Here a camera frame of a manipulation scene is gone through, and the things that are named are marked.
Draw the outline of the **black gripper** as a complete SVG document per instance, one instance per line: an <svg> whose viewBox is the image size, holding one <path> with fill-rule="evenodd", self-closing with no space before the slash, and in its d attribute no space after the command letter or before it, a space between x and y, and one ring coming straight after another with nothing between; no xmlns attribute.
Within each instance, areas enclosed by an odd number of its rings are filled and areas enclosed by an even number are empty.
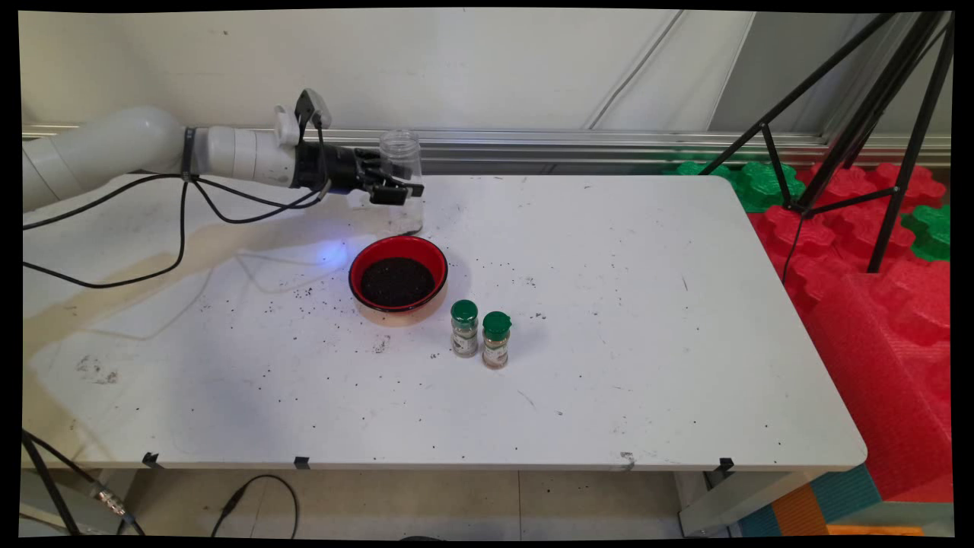
<svg viewBox="0 0 974 548"><path fill-rule="evenodd" d="M327 193L362 190L369 202L382 206L403 206L408 199L420 198L425 185L404 183L380 169L378 151L304 142L294 153L292 188L319 192L329 183Z"/></svg>

